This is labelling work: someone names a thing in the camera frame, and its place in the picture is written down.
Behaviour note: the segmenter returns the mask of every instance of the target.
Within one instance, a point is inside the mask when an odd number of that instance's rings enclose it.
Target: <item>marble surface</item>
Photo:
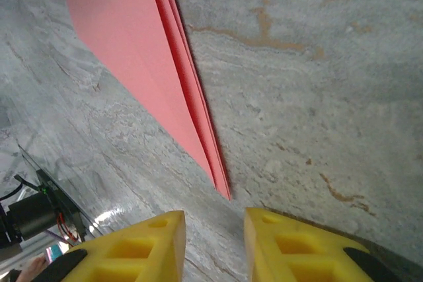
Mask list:
[[[178,3],[233,201],[76,38],[65,0],[0,0],[19,144],[104,232],[185,210],[185,281],[247,280],[246,206],[422,265],[423,0]]]

